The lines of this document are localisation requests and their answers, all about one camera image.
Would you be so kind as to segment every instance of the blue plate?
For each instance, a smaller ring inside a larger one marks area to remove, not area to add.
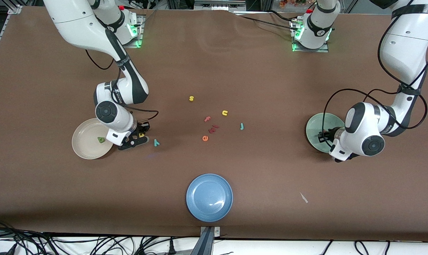
[[[205,222],[218,221],[230,211],[233,191],[224,178],[207,173],[189,185],[186,203],[195,218]]]

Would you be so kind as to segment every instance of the brown tabletop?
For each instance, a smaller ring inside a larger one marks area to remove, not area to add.
[[[216,173],[234,194],[230,213],[214,223],[227,237],[428,240],[428,116],[384,137],[381,154],[345,163],[305,136],[338,89],[396,90],[376,58],[389,20],[339,15],[330,52],[301,53],[287,30],[226,11],[158,11],[142,48],[128,50],[150,89],[138,106],[160,111],[151,142],[84,160],[71,137],[95,117],[96,85],[118,69],[99,70],[44,8],[24,7],[0,42],[0,220],[35,231],[197,235],[206,223],[188,211],[186,190]],[[104,66],[111,59],[92,56]],[[428,75],[423,94],[428,101]],[[343,118],[362,99],[343,92],[328,112]],[[422,113],[418,102],[411,124]],[[220,128],[209,134],[213,124]]]

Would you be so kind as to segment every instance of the white plate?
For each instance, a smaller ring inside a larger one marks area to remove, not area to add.
[[[98,119],[92,118],[77,127],[73,134],[73,150],[84,159],[95,159],[105,155],[113,143],[105,139],[105,142],[100,143],[98,137],[105,138],[107,136],[108,127],[102,124]]]

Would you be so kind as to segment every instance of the cable connector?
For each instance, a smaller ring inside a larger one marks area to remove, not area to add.
[[[170,248],[168,250],[168,255],[176,254],[175,247],[173,246],[173,237],[170,237]]]

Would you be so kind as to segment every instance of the white surface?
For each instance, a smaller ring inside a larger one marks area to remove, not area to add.
[[[71,237],[71,238],[58,238],[64,240],[81,240],[81,239],[95,239],[93,237]],[[135,237],[135,247],[140,245],[141,237]],[[174,245],[176,251],[191,250],[197,238],[183,238],[175,239]],[[222,255],[225,253],[233,252],[231,255],[319,255],[323,252],[329,241],[273,241],[273,240],[217,240],[214,242],[213,255]],[[131,254],[133,248],[132,242],[128,239],[127,242],[121,243],[128,254]],[[386,242],[364,242],[368,253],[370,255],[383,255],[386,248]],[[0,241],[0,252],[6,252],[13,245],[13,242]],[[96,245],[96,242],[82,243],[82,244],[58,244],[66,252],[74,255],[88,255]],[[96,254],[101,254],[108,247],[103,247]],[[162,242],[155,245],[146,252],[155,252],[157,254],[164,254],[168,252],[169,242]],[[112,250],[107,254],[120,255],[119,249]],[[329,247],[326,255],[358,255],[354,248],[354,242],[333,242]],[[428,255],[428,243],[421,242],[391,242],[388,255]],[[26,255],[23,248],[17,248],[15,255]]]
[[[96,159],[105,155],[113,143],[105,139],[105,142],[99,143],[98,137],[106,137],[108,127],[102,124],[98,119],[89,119],[74,131],[72,146],[74,152],[84,159]]]

